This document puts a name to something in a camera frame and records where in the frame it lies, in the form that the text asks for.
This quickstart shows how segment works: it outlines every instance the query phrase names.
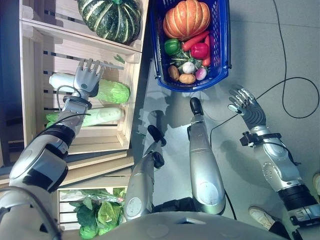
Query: floor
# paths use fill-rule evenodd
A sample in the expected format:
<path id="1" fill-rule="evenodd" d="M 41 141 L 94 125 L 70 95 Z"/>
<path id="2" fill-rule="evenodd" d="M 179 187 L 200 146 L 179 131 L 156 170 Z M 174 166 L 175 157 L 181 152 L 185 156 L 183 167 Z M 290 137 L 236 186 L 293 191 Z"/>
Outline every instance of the floor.
<path id="1" fill-rule="evenodd" d="M 189 141 L 187 127 L 192 113 L 190 97 L 198 97 L 205 112 L 208 132 L 233 114 L 227 109 L 229 89 L 240 84 L 259 96 L 284 79 L 284 55 L 272 0 L 230 0 L 231 61 L 229 77 L 201 92 L 178 93 L 158 86 L 155 80 L 150 33 L 147 29 L 131 144 L 135 161 L 152 143 L 147 126 L 158 126 L 167 145 L 163 148 L 165 165 L 155 171 L 153 202 L 191 196 Z M 320 88 L 320 2 L 319 0 L 276 0 L 283 34 L 287 77 L 305 77 Z M 282 87 L 259 99 L 267 116 L 267 125 L 301 162 L 300 174 L 315 196 L 312 176 L 320 170 L 320 111 L 310 117 L 294 119 L 281 105 Z M 287 83 L 284 102 L 295 116 L 309 114 L 317 104 L 310 83 L 299 79 Z M 294 227 L 278 195 L 265 182 L 253 150 L 242 147 L 239 139 L 247 131 L 237 116 L 212 133 L 212 150 L 238 219 L 261 227 L 248 214 L 251 205 L 260 206 L 281 218 L 289 231 Z M 224 216 L 232 218 L 227 204 Z"/>

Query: shoe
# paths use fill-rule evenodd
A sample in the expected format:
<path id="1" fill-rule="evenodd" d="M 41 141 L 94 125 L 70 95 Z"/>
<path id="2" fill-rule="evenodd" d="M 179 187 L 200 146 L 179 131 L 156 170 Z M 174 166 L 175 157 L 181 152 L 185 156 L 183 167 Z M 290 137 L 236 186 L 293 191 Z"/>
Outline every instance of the shoe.
<path id="1" fill-rule="evenodd" d="M 320 173 L 316 173 L 313 176 L 313 186 L 314 186 L 318 196 L 320 196 Z"/>
<path id="2" fill-rule="evenodd" d="M 270 229 L 276 222 L 275 218 L 270 216 L 265 210 L 257 206 L 251 206 L 248 209 L 250 216 L 264 226 L 266 229 Z"/>

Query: orange pumpkin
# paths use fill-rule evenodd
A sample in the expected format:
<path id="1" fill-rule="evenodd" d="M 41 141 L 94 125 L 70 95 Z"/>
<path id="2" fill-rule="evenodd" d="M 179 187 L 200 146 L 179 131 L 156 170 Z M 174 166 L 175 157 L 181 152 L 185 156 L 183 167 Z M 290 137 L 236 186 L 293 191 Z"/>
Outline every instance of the orange pumpkin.
<path id="1" fill-rule="evenodd" d="M 210 23 L 210 10 L 204 2 L 180 1 L 164 17 L 164 33 L 172 39 L 186 41 L 205 31 Z"/>

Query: potato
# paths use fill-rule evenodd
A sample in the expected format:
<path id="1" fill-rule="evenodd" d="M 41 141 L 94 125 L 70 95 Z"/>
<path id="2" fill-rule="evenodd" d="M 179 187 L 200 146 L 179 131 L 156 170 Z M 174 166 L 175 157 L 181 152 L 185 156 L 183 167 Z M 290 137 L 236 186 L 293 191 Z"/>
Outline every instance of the potato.
<path id="1" fill-rule="evenodd" d="M 173 81 L 179 81 L 180 74 L 179 74 L 179 70 L 176 66 L 171 65 L 168 68 L 168 73 L 169 73 L 170 78 L 172 78 Z"/>
<path id="2" fill-rule="evenodd" d="M 196 77 L 193 74 L 181 74 L 179 77 L 179 81 L 183 84 L 193 84 L 196 81 Z"/>

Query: robot finger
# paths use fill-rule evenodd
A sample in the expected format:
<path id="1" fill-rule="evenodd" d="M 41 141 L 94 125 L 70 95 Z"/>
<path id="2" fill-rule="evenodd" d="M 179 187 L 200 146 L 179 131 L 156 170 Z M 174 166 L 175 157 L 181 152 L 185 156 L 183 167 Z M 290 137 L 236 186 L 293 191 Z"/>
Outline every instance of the robot finger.
<path id="1" fill-rule="evenodd" d="M 228 109 L 236 114 L 243 115 L 242 108 L 239 108 L 237 105 L 229 104 Z"/>
<path id="2" fill-rule="evenodd" d="M 87 62 L 86 62 L 86 65 L 85 65 L 85 69 L 87 69 L 88 71 L 90 71 L 90 68 L 91 68 L 91 64 L 94 60 L 92 58 L 90 58 Z"/>
<path id="3" fill-rule="evenodd" d="M 83 58 L 83 59 L 81 59 L 81 60 L 79 61 L 78 68 L 80 68 L 81 70 L 83 70 L 83 69 L 84 69 L 84 64 L 85 64 L 85 59 Z"/>
<path id="4" fill-rule="evenodd" d="M 105 69 L 106 69 L 106 67 L 102 65 L 102 66 L 100 67 L 100 71 L 98 72 L 97 76 L 100 76 L 100 77 L 101 77 L 101 76 L 104 74 Z"/>
<path id="5" fill-rule="evenodd" d="M 242 91 L 244 87 L 239 84 L 233 84 L 232 86 L 233 86 L 233 89 L 238 93 L 238 95 L 242 97 L 241 99 L 243 100 L 244 105 L 245 106 L 249 105 L 250 102 L 249 102 L 248 96 Z"/>
<path id="6" fill-rule="evenodd" d="M 239 94 L 238 92 L 236 92 L 235 90 L 229 90 L 229 93 L 235 97 L 235 99 L 237 99 L 237 101 L 241 104 L 242 108 L 246 107 L 246 103 L 245 103 L 245 99 L 242 97 L 241 94 Z"/>
<path id="7" fill-rule="evenodd" d="M 237 100 L 235 100 L 233 97 L 229 97 L 230 102 L 232 102 L 234 105 L 236 105 L 238 108 L 241 108 L 241 104 Z"/>
<path id="8" fill-rule="evenodd" d="M 97 70 L 98 70 L 99 65 L 100 65 L 100 61 L 99 61 L 99 60 L 96 60 L 95 63 L 94 63 L 92 72 L 96 73 Z"/>

